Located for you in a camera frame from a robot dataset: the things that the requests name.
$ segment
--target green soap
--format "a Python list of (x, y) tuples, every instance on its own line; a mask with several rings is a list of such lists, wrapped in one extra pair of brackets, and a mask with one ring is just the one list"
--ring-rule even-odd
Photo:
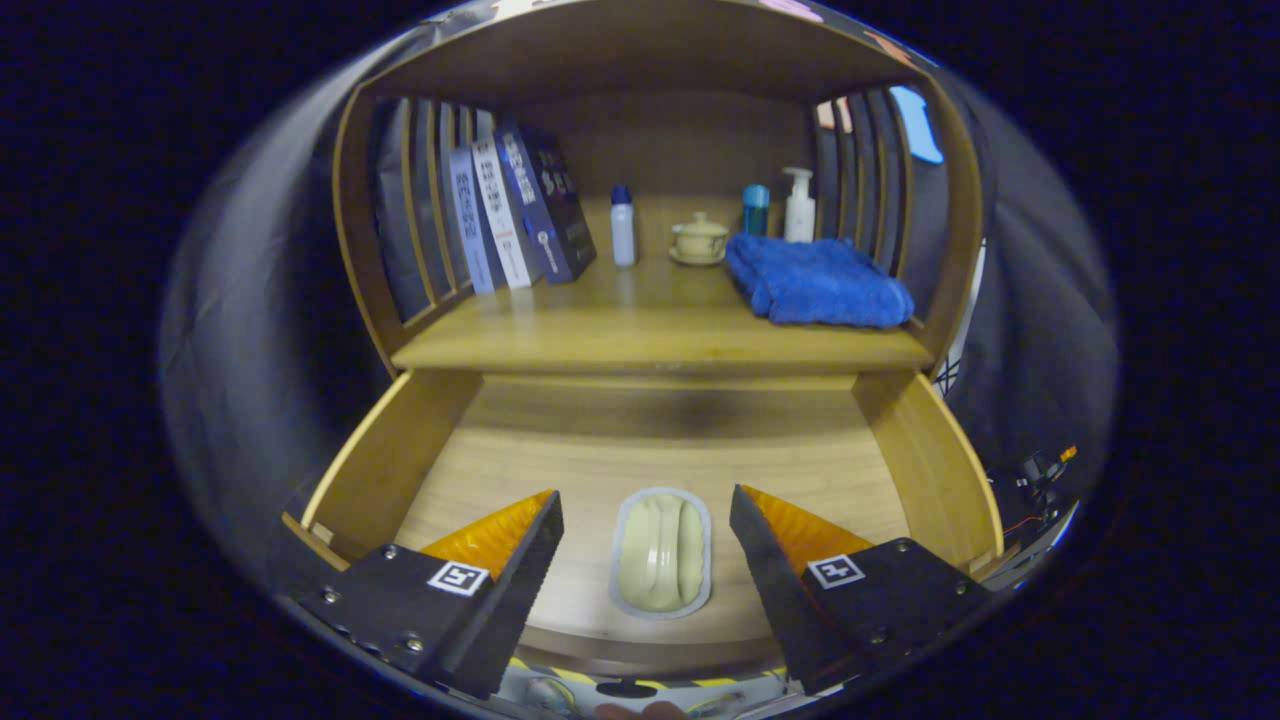
[(703, 518), (687, 500), (652, 495), (622, 528), (618, 592), (636, 610), (672, 612), (698, 600), (703, 584)]

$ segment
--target wooden shelf board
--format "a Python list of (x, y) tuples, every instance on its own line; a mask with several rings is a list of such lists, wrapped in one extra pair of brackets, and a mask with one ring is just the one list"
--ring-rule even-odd
[(462, 32), (374, 78), (380, 95), (503, 110), (646, 88), (822, 100), (920, 79), (869, 38), (731, 0), (593, 0), (535, 6)]
[[(750, 642), (769, 638), (771, 630), (728, 527), (735, 483), (783, 497), (872, 542), (909, 534), (852, 384), (851, 377), (700, 386), (489, 375), (428, 473), (396, 542), (424, 547), (494, 507), (556, 488), (564, 537), (529, 628), (543, 637), (604, 641), (595, 652), (617, 647), (617, 657), (627, 648), (632, 655), (637, 647), (671, 648), (654, 653), (650, 665), (678, 662), (696, 647), (776, 652), (768, 642)], [(712, 515), (712, 596), (678, 620), (640, 620), (608, 597), (618, 507), (650, 487), (692, 492)]]
[[(607, 254), (607, 249), (600, 249)], [(484, 372), (827, 374), (928, 368), (905, 329), (774, 325), (723, 266), (602, 256), (573, 283), (462, 301), (392, 356), (399, 368)]]

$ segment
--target wooden drawer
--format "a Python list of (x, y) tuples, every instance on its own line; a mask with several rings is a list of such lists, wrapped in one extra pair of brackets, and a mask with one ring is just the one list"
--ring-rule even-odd
[[(984, 474), (924, 375), (709, 379), (417, 369), (401, 375), (320, 482), (301, 520), (340, 559), (424, 547), (547, 488), (564, 536), (521, 653), (580, 671), (662, 676), (774, 667), (728, 527), (736, 483), (872, 542), (910, 536), (972, 571), (1004, 552)], [(667, 621), (608, 597), (622, 500), (648, 487), (712, 514), (712, 597)]]

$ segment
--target saucer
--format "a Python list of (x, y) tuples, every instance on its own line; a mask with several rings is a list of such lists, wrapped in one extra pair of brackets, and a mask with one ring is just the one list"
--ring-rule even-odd
[(721, 261), (723, 261), (724, 249), (722, 247), (721, 251), (717, 252), (716, 255), (681, 255), (680, 251), (676, 250), (676, 246), (672, 245), (671, 250), (667, 251), (667, 255), (669, 255), (672, 260), (680, 263), (681, 265), (707, 266), (707, 265), (718, 265)]

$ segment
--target white bottle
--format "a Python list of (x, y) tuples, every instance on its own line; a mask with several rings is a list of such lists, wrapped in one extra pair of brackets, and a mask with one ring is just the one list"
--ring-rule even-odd
[(613, 209), (609, 210), (609, 228), (613, 231), (613, 264), (626, 268), (636, 264), (636, 236), (632, 220), (635, 208), (627, 186), (613, 186)]
[(782, 168), (782, 172), (794, 176), (791, 197), (787, 197), (786, 224), (782, 237), (787, 242), (813, 242), (814, 215), (817, 215), (817, 201), (809, 197), (809, 178), (813, 170), (804, 168)]

